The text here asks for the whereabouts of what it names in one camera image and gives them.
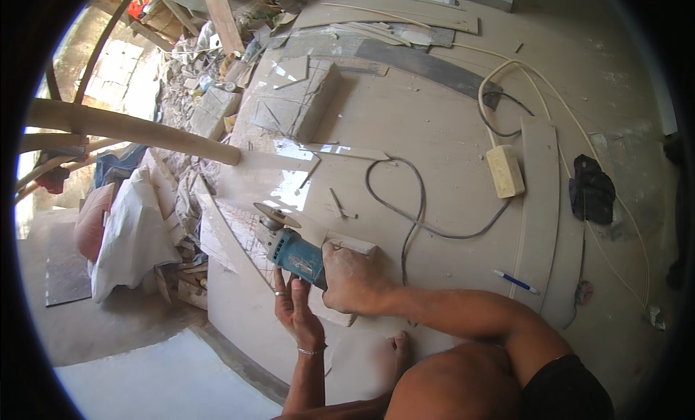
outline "cutting disc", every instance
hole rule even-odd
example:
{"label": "cutting disc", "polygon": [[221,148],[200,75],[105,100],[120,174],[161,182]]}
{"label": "cutting disc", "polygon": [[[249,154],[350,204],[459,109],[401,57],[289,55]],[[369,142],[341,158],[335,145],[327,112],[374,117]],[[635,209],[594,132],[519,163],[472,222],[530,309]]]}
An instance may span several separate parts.
{"label": "cutting disc", "polygon": [[273,209],[272,207],[264,205],[263,203],[254,203],[254,206],[256,209],[263,212],[263,215],[277,221],[280,224],[287,225],[292,228],[302,228],[302,225],[299,224],[295,219],[292,219],[277,209]]}

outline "angle grinder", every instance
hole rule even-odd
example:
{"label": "angle grinder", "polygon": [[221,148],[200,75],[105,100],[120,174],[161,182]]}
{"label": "angle grinder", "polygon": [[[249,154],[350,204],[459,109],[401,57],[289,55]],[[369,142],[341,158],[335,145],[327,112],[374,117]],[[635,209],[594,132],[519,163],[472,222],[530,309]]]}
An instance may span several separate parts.
{"label": "angle grinder", "polygon": [[268,248],[268,260],[291,273],[295,273],[312,285],[325,291],[326,272],[323,268],[323,252],[317,246],[302,239],[292,228],[302,226],[290,216],[263,203],[254,203],[264,216],[256,229],[256,236]]}

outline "white sack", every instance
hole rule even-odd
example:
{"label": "white sack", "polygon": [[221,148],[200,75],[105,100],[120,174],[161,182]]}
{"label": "white sack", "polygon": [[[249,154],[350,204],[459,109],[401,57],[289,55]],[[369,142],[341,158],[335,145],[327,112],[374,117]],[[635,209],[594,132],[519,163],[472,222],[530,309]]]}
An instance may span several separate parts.
{"label": "white sack", "polygon": [[134,289],[156,265],[179,262],[146,166],[123,182],[106,220],[92,271],[92,299],[101,303],[116,285]]}

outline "extension socket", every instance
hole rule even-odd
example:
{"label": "extension socket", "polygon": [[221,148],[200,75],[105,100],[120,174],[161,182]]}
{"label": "extension socket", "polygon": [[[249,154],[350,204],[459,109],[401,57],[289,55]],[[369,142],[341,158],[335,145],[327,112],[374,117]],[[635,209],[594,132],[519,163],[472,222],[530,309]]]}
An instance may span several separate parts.
{"label": "extension socket", "polygon": [[495,182],[497,197],[508,199],[523,194],[526,187],[514,149],[509,144],[494,147],[486,154],[492,179]]}

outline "blue pen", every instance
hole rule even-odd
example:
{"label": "blue pen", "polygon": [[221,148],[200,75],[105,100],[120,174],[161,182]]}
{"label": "blue pen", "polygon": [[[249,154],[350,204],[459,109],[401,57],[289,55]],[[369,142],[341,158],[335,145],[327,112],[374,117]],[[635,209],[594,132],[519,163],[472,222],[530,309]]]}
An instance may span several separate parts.
{"label": "blue pen", "polygon": [[514,278],[512,276],[508,276],[507,274],[505,274],[501,271],[498,271],[497,269],[495,269],[495,273],[497,275],[499,275],[500,277],[504,278],[505,280],[509,280],[512,283],[514,283],[515,285],[523,287],[524,289],[526,289],[528,292],[531,292],[532,294],[536,294],[536,295],[539,294],[538,291],[535,290],[533,287],[527,285],[526,283],[522,283],[521,281],[517,280],[516,278]]}

